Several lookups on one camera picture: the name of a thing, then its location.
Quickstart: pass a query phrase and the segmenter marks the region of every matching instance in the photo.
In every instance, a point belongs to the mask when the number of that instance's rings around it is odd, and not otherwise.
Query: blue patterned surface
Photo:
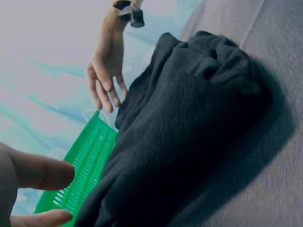
[[[127,86],[149,63],[161,34],[179,36],[199,0],[166,0],[159,8],[161,2],[145,0],[146,26],[125,31],[123,75]],[[86,62],[68,65],[57,59],[61,55],[60,50],[53,50],[53,59],[20,53],[0,59],[1,141],[25,152],[64,158],[95,109],[87,91]],[[114,128],[116,113],[117,109],[112,114],[101,112],[101,116]],[[41,193],[19,190],[13,213],[32,213]]]

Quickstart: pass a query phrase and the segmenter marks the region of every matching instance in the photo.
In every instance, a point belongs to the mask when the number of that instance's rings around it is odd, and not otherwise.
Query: hand
[[[121,104],[113,84],[113,77],[116,77],[124,97],[127,95],[122,77],[125,26],[126,23],[118,17],[118,11],[111,8],[102,22],[98,45],[87,68],[89,90],[96,108],[101,109],[104,106],[110,113],[113,111],[113,106],[108,93],[116,106]],[[97,83],[100,83],[100,96],[96,90]]]
[[[73,167],[63,161],[30,155],[0,142],[0,222],[1,227],[58,227],[71,220],[66,210],[15,216],[10,215],[18,188],[59,190],[74,178]]]

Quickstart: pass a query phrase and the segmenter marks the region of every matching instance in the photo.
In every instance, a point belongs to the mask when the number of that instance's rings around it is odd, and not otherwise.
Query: dark fabric
[[[236,42],[258,61],[273,103],[241,156],[216,167],[169,227],[302,227],[303,1],[201,2],[182,40],[203,30]]]
[[[270,94],[246,53],[198,32],[159,39],[119,108],[119,134],[75,227],[166,226],[208,168],[265,113]]]

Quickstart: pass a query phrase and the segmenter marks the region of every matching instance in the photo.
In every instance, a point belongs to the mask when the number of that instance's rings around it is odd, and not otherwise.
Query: gray carpet
[[[205,0],[181,39],[198,30],[256,59],[274,101],[170,227],[303,226],[303,1]]]

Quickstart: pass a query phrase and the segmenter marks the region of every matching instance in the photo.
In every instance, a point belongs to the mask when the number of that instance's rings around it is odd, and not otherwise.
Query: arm
[[[134,5],[138,8],[140,8],[141,4],[143,3],[143,0],[130,0],[130,2],[131,2],[131,5]],[[103,23],[104,23],[104,25],[106,25],[106,27],[115,27],[115,28],[118,27],[120,31],[124,31],[127,23],[120,21],[118,14],[119,14],[119,11],[116,8],[110,7]]]

